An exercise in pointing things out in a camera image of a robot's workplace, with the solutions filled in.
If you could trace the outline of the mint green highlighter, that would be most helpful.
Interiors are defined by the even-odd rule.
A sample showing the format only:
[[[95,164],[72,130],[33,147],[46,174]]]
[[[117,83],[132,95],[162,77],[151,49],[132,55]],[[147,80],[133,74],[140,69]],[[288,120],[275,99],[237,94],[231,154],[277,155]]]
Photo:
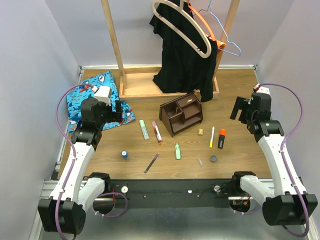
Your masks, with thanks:
[[[141,131],[142,131],[143,138],[145,140],[148,140],[149,134],[148,134],[148,131],[147,131],[147,128],[146,128],[146,125],[145,125],[145,122],[143,119],[139,120],[139,125],[140,125]]]

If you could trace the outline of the orange black highlighter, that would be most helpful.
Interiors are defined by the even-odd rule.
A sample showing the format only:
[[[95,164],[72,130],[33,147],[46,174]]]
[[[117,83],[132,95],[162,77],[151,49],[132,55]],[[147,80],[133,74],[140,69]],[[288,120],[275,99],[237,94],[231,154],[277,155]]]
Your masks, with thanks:
[[[224,147],[225,136],[226,136],[226,130],[222,128],[219,131],[219,137],[218,137],[218,146],[217,147],[219,149],[223,149],[223,147]]]

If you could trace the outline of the pink red pen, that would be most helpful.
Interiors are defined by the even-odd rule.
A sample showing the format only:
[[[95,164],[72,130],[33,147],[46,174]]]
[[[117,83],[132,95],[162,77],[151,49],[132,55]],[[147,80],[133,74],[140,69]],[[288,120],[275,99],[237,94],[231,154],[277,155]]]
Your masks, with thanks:
[[[155,132],[155,136],[157,138],[157,142],[158,142],[159,145],[161,145],[163,139],[161,137],[157,122],[156,121],[152,121],[151,123],[152,123],[152,127],[154,129],[154,132]]]

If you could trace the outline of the yellow white marker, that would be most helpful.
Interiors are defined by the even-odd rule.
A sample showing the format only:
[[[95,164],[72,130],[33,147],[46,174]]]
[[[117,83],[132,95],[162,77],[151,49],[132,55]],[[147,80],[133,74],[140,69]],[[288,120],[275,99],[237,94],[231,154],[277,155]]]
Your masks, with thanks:
[[[215,127],[213,126],[213,127],[211,128],[209,148],[212,148],[212,147],[213,147],[214,135],[215,135]]]

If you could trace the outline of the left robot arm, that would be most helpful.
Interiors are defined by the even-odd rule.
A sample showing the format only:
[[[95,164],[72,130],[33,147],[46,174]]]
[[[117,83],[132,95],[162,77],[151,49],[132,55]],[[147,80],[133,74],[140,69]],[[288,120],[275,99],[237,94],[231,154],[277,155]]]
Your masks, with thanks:
[[[81,120],[71,138],[70,153],[58,183],[48,198],[38,203],[38,213],[46,232],[79,235],[85,225],[88,209],[97,197],[112,195],[107,173],[93,172],[81,187],[87,166],[96,152],[106,123],[121,122],[121,101],[115,101],[115,111],[106,97],[89,97],[81,103]]]

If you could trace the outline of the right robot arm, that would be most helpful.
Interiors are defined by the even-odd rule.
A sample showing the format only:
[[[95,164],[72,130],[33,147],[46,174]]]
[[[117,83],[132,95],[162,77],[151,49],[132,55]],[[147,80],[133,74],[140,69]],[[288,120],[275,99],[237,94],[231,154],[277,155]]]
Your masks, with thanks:
[[[285,134],[278,120],[271,119],[272,98],[268,92],[253,92],[250,98],[238,96],[230,118],[247,126],[267,160],[273,189],[267,187],[250,171],[235,172],[230,191],[241,196],[249,194],[262,208],[270,226],[305,225],[318,205],[309,194],[291,162]]]

